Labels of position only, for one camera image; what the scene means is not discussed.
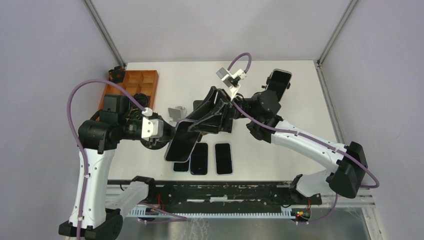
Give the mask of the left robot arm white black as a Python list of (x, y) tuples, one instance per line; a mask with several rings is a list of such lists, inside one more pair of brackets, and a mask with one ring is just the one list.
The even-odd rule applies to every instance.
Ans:
[(155, 180), (136, 176), (111, 202), (106, 201), (111, 163), (121, 140), (140, 141), (158, 150), (171, 140), (175, 129), (147, 108), (133, 107), (125, 95), (106, 94), (103, 106), (78, 129), (80, 173), (77, 196), (70, 218), (60, 224), (62, 236), (87, 240), (114, 240), (124, 218), (140, 202), (160, 200)]

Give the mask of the silver folding phone stand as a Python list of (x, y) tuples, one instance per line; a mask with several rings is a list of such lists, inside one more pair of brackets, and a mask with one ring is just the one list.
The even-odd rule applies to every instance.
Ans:
[(178, 122), (187, 116), (187, 109), (183, 106), (169, 107), (169, 124), (176, 127)]

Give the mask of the black folding phone stand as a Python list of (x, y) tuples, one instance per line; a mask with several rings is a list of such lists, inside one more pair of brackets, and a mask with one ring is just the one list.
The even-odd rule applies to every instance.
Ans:
[(233, 119), (228, 119), (222, 123), (221, 131), (231, 134), (233, 131)]

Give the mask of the phone with white case centre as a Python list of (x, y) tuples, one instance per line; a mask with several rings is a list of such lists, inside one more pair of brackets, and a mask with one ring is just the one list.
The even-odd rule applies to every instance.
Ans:
[(234, 172), (232, 150), (229, 143), (217, 143), (214, 146), (215, 166), (218, 175), (231, 175)]

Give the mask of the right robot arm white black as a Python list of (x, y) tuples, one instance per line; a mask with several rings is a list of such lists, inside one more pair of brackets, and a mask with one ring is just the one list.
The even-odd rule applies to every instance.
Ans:
[(191, 132), (217, 134), (225, 132), (228, 122), (247, 118), (249, 133), (259, 141), (283, 146), (300, 153), (324, 170), (299, 174), (289, 187), (289, 199), (302, 204), (315, 194), (335, 193), (354, 199), (368, 169), (362, 145), (327, 141), (308, 134), (278, 115), (281, 108), (275, 91), (264, 90), (250, 98), (237, 95), (233, 100), (223, 89), (211, 87), (207, 96), (188, 114), (195, 123)]

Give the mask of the phone stand brown round base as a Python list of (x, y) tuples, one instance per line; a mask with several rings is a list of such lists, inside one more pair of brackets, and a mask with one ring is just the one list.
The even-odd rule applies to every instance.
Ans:
[(193, 102), (193, 110), (194, 111), (201, 110), (201, 109), (204, 108), (205, 104), (206, 104), (206, 102), (203, 101), (203, 100), (195, 100)]

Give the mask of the phone with light blue case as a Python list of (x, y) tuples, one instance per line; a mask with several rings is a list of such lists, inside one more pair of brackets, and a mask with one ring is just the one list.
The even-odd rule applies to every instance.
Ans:
[(177, 173), (188, 173), (190, 171), (190, 161), (174, 162), (172, 169)]

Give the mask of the black phone dark case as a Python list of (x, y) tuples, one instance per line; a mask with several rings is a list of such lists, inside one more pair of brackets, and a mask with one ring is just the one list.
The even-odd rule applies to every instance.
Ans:
[(208, 144), (199, 142), (195, 145), (190, 156), (190, 173), (204, 176), (208, 173)]

